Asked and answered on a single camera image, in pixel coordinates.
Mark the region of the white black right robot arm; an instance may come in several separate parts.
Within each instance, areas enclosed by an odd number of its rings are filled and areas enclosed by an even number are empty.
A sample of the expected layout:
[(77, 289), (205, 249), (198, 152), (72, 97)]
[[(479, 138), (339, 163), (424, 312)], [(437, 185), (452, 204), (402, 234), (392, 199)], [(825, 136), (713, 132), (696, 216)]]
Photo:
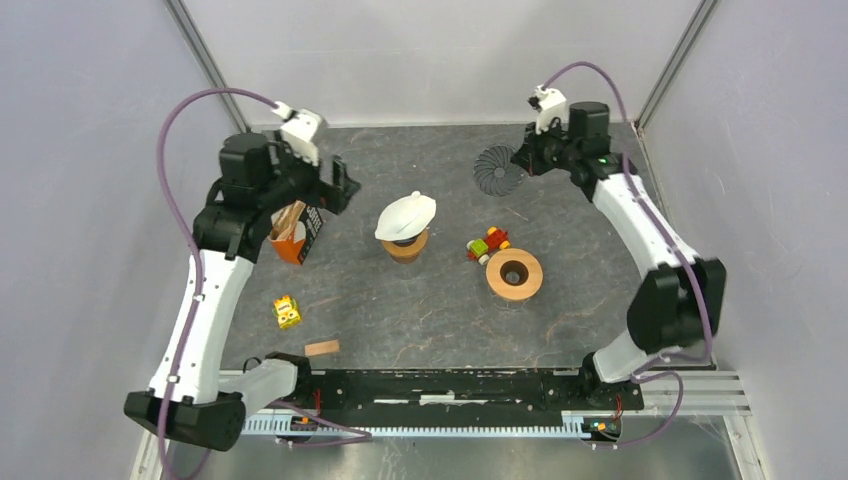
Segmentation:
[(727, 271), (719, 259), (702, 257), (682, 240), (647, 194), (635, 166), (612, 151), (606, 104), (568, 104), (557, 94), (540, 93), (528, 103), (537, 117), (527, 125), (512, 163), (531, 176), (567, 171), (614, 227), (641, 276), (624, 332), (588, 355), (577, 382), (580, 400), (602, 408), (617, 396), (617, 383), (683, 358), (693, 345), (702, 344), (702, 358), (710, 358)]

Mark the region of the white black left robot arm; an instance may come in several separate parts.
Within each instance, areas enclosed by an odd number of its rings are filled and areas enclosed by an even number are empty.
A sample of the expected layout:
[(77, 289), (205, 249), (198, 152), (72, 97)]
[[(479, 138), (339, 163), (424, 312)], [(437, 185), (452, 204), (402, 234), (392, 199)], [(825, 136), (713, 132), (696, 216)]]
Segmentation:
[(188, 235), (186, 292), (172, 338), (148, 387), (127, 395), (124, 413), (167, 440), (225, 452), (248, 417), (279, 399), (302, 407), (314, 394), (309, 361), (279, 352), (219, 380), (235, 307), (273, 214), (297, 201), (340, 214), (361, 185), (340, 156), (333, 156), (332, 180), (325, 182), (319, 164), (259, 133), (227, 138), (218, 161), (221, 175)]

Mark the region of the white paper coffee filter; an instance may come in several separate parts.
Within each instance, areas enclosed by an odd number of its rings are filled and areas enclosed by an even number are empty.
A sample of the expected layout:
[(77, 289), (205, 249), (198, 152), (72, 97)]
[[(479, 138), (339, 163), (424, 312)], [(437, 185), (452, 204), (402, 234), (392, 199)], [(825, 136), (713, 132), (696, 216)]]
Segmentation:
[(416, 237), (428, 227), (436, 211), (435, 199), (413, 191), (383, 209), (377, 221), (375, 238), (397, 242)]

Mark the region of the wooden ring dripper stand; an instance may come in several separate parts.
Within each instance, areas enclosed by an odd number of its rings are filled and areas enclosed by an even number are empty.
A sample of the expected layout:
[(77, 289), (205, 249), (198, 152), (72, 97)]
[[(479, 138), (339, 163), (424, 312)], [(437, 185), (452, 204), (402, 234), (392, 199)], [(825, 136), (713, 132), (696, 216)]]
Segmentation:
[(426, 247), (429, 239), (429, 229), (425, 228), (413, 239), (390, 242), (381, 240), (381, 245), (393, 261), (399, 264), (410, 264), (417, 260)]

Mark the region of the grey ribbed coffee dripper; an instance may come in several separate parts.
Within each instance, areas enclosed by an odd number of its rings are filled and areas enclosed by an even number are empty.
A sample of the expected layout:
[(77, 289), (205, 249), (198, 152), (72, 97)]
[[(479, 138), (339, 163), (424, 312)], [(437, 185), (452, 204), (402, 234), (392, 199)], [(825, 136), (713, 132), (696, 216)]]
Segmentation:
[(474, 161), (473, 179), (489, 196), (512, 194), (522, 183), (523, 170), (512, 162), (515, 150), (507, 145), (486, 148)]

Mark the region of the orange black coffee filter box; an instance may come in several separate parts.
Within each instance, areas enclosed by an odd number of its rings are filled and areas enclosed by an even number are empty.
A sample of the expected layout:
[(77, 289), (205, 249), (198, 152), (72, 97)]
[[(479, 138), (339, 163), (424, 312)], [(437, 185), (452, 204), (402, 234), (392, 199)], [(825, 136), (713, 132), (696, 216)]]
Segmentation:
[(320, 210), (296, 201), (271, 215), (271, 246), (284, 262), (302, 265), (324, 225)]

